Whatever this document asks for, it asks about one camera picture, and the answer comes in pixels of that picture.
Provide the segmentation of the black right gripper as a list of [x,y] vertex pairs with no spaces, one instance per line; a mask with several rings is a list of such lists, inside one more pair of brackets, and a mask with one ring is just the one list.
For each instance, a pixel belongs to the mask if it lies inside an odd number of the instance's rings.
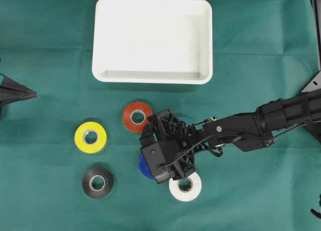
[[156,142],[172,142],[174,159],[164,167],[169,167],[174,172],[174,180],[185,179],[194,173],[195,155],[208,150],[202,131],[197,130],[195,124],[187,125],[179,120],[170,109],[155,113],[147,120],[139,139],[141,147],[145,148]]

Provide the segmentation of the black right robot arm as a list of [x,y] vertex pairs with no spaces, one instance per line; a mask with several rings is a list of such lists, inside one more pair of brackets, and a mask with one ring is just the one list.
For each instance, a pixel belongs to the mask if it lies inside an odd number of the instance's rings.
[[141,153],[157,183],[189,177],[196,170],[195,155],[208,151],[216,157],[232,143],[243,152],[274,144],[273,131],[291,131],[320,124],[320,90],[271,101],[255,112],[223,119],[209,118],[202,127],[188,125],[167,108],[147,118],[141,137]]

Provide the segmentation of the black metal arm base bracket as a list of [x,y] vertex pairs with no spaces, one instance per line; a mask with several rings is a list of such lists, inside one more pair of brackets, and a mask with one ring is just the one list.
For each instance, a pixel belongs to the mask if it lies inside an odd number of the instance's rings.
[[320,89],[320,0],[309,0],[314,23],[314,42],[317,55],[317,73],[303,88],[302,92]]

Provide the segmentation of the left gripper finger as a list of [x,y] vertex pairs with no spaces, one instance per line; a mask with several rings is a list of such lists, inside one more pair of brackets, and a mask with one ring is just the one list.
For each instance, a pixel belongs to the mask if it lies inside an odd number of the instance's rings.
[[37,97],[34,94],[25,95],[25,96],[16,96],[16,95],[1,95],[1,107],[13,102],[23,101],[31,98]]
[[24,93],[30,93],[30,94],[34,94],[36,95],[37,93],[26,87],[25,85],[22,85],[16,81],[14,81],[13,79],[3,75],[1,73],[1,88],[2,89],[8,89],[8,90],[14,90],[14,91],[20,91],[20,92],[24,92]]

